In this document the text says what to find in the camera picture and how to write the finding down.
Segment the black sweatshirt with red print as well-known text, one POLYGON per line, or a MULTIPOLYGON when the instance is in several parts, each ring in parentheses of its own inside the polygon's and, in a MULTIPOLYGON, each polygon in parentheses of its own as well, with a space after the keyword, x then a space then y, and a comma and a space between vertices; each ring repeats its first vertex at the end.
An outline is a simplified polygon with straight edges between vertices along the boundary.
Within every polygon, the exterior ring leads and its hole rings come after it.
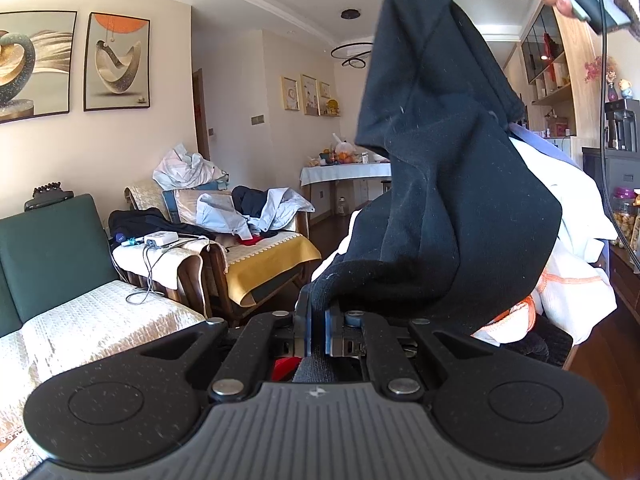
POLYGON ((511 141, 523 113, 452 0, 384 0, 356 141, 390 161, 392 186, 360 211, 311 304, 472 334, 528 296, 562 208, 511 141))

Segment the black coffee machine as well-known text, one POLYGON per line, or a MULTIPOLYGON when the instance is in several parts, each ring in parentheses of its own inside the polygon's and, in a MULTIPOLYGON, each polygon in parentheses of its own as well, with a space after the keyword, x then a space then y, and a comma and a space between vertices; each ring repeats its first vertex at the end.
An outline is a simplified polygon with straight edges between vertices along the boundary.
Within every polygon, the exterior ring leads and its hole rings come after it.
POLYGON ((640 103, 634 99, 620 99, 605 104, 608 123, 606 146, 617 151, 639 151, 640 103))

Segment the white power strip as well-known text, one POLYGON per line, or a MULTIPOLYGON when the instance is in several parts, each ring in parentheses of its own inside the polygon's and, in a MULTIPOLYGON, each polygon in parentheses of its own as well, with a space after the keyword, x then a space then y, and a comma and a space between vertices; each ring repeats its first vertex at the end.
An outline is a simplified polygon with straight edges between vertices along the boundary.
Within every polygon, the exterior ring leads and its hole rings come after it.
POLYGON ((175 242, 178 242, 178 240, 179 235, 177 232, 157 231, 151 234, 143 235, 142 237, 137 237, 134 240, 134 244, 152 247, 164 247, 170 244, 174 244, 175 242))

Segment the white garment pile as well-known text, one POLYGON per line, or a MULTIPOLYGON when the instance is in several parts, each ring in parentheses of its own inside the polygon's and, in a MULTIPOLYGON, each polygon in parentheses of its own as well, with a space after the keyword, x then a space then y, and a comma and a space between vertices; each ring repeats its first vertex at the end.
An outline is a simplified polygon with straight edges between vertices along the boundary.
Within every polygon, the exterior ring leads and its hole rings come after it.
POLYGON ((537 315, 544 315, 577 346, 616 309, 608 274, 594 265, 605 243, 617 237, 614 224, 604 212, 596 182, 562 151, 545 140, 535 146, 520 139, 512 143, 527 168, 560 202, 561 223, 536 287, 473 337, 496 347, 512 344, 533 329, 537 315))

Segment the dining table white cloth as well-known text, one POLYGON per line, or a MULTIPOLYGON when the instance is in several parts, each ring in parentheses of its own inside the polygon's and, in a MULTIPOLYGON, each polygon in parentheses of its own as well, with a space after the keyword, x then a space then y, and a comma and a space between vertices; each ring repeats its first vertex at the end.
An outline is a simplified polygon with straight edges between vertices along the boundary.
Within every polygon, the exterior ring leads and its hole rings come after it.
POLYGON ((389 162, 374 162, 305 167, 300 172, 299 181, 301 186, 307 186, 343 180, 389 179, 391 176, 392 168, 389 162))

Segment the dark green sofa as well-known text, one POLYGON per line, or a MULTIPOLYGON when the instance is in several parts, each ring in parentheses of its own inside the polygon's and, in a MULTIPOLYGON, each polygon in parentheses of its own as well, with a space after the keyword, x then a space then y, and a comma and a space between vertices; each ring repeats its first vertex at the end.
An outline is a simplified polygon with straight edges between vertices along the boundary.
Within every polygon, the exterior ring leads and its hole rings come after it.
POLYGON ((118 279, 89 194, 0 222, 1 333, 118 279))

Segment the black massager on sofa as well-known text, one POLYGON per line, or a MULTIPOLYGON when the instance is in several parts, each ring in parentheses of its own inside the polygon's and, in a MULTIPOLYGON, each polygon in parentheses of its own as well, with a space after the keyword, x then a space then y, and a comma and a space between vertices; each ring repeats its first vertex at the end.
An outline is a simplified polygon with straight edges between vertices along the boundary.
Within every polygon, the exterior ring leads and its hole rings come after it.
POLYGON ((51 206, 70 200, 73 197, 74 192, 63 190, 60 182, 50 182, 34 188, 32 198, 24 203, 24 211, 51 206))

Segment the right framed picture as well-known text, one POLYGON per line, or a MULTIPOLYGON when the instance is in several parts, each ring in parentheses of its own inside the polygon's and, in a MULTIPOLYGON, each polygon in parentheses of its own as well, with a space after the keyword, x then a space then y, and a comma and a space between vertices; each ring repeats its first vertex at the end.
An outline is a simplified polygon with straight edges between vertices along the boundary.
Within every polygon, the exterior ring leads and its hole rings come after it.
POLYGON ((84 67, 84 111, 149 108, 150 31, 146 18, 91 12, 84 67))

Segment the framed picture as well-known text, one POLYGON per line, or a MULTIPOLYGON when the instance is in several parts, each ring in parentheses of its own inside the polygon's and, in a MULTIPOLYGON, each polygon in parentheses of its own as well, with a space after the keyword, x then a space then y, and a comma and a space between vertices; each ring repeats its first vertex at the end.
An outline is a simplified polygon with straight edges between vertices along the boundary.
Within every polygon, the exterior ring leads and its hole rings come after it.
POLYGON ((1 121, 66 114, 75 11, 1 14, 1 121))
POLYGON ((91 12, 84 67, 84 111, 149 108, 150 31, 146 18, 91 12))

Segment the middle framed picture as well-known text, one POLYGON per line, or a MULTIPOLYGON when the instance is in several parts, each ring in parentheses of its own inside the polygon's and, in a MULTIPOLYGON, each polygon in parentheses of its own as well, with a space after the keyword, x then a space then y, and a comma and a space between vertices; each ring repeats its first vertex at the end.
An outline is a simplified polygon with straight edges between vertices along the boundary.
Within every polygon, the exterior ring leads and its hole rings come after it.
POLYGON ((1 14, 1 121, 66 114, 75 11, 1 14))

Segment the wooden wall shelf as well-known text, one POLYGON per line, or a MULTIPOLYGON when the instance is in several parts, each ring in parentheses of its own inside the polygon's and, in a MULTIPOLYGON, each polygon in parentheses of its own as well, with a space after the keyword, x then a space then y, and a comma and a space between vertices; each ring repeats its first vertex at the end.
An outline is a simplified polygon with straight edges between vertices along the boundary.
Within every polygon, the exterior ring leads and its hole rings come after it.
POLYGON ((584 142, 596 138, 598 90, 586 81, 596 59, 588 25, 542 6, 521 42, 529 128, 584 142))

